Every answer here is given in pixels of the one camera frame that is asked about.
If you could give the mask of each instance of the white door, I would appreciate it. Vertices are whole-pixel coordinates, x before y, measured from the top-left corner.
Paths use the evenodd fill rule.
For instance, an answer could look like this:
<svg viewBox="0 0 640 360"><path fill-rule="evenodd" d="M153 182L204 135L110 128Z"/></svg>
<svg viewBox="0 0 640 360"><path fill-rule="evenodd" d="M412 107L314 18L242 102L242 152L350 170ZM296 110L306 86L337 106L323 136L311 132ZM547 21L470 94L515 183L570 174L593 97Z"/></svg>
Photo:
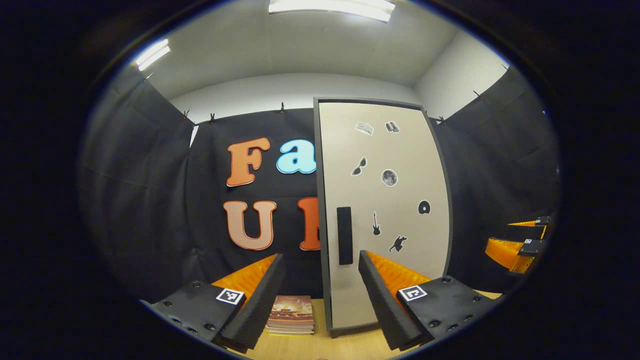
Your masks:
<svg viewBox="0 0 640 360"><path fill-rule="evenodd" d="M325 287L327 280L330 284L330 327L374 323L358 272L360 250L430 278L445 272L451 229L444 168L420 107L317 101L320 237L328 251L323 251L328 257L323 276L328 276ZM353 263L345 265L339 261L340 246L348 249L339 243L341 207L351 212Z"/></svg>

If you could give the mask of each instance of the book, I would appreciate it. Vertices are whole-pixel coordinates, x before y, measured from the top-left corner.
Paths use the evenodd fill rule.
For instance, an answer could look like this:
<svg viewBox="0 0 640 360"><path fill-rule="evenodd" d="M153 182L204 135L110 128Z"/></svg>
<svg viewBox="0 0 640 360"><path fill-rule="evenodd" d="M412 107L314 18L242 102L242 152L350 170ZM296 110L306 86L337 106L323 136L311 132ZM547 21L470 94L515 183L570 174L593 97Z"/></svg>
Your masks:
<svg viewBox="0 0 640 360"><path fill-rule="evenodd" d="M314 327L310 296L276 296L267 320L269 333L312 334Z"/></svg>

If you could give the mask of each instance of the peach letter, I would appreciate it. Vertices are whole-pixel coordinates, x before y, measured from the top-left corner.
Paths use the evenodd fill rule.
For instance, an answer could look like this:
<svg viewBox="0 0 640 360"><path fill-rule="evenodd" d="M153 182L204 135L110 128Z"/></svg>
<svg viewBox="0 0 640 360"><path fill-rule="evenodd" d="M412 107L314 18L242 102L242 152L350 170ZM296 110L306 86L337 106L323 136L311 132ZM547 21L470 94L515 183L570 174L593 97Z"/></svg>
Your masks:
<svg viewBox="0 0 640 360"><path fill-rule="evenodd" d="M227 212L227 227L231 241L244 249L263 250L273 241L273 223L271 213L276 209L273 201L256 201L253 208L258 211L260 236L250 238L244 232L244 211L247 206L243 201L227 201L222 205Z"/></svg>
<svg viewBox="0 0 640 360"><path fill-rule="evenodd" d="M260 168L262 154L258 150L249 149L257 147L260 150L269 150L269 140L259 138L247 142L239 142L227 148L231 152L231 176L227 179L227 186L240 186L253 182L255 175L249 173L249 164L254 170Z"/></svg>
<svg viewBox="0 0 640 360"><path fill-rule="evenodd" d="M318 198L305 197L300 199L298 207L305 213L305 241L300 243L300 249L320 250L320 240L318 240L318 229L320 227Z"/></svg>

